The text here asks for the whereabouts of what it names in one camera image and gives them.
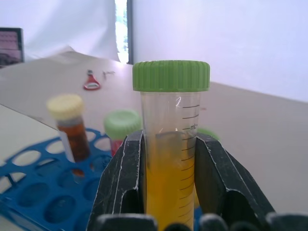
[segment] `beige table surface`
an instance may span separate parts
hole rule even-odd
[[[38,142],[58,136],[58,132],[34,119],[0,105],[0,167],[4,160],[21,149]],[[0,193],[9,187],[7,181],[0,179]],[[0,216],[0,230],[21,231]]]
[[[85,91],[86,71],[102,89]],[[0,104],[54,126],[45,102],[58,93],[80,94],[87,127],[103,132],[106,113],[118,108],[141,112],[132,91],[131,65],[75,52],[4,68],[0,71]],[[274,208],[308,212],[308,104],[211,83],[202,94],[199,125],[215,131],[222,145],[252,174]]]

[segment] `test tube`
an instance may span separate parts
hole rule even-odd
[[[200,92],[210,67],[198,61],[152,61],[133,67],[141,92],[146,150],[145,210],[162,231],[171,223],[193,230],[194,150]]]
[[[47,102],[47,108],[56,120],[66,157],[71,162],[83,161],[90,155],[82,119],[83,107],[81,97],[75,94],[59,95]],[[79,169],[72,171],[77,177],[84,176],[84,173]]]
[[[105,132],[110,138],[112,157],[127,135],[141,129],[141,118],[132,110],[112,111],[106,115],[103,123]]]

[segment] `green cap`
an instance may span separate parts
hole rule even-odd
[[[110,112],[104,119],[107,136],[112,140],[123,140],[128,134],[141,129],[141,118],[132,110]]]
[[[151,61],[133,66],[133,89],[144,92],[206,91],[210,66],[200,61]]]
[[[213,137],[214,139],[219,141],[219,136],[213,131],[210,131],[210,130],[205,129],[205,128],[198,128],[198,132],[205,134],[205,135],[210,135],[211,137]]]

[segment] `white wall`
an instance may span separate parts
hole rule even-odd
[[[114,0],[0,1],[0,27],[23,29],[26,60],[67,46],[118,60],[115,18]]]
[[[211,80],[308,102],[308,1],[133,1],[134,61],[211,65]]]

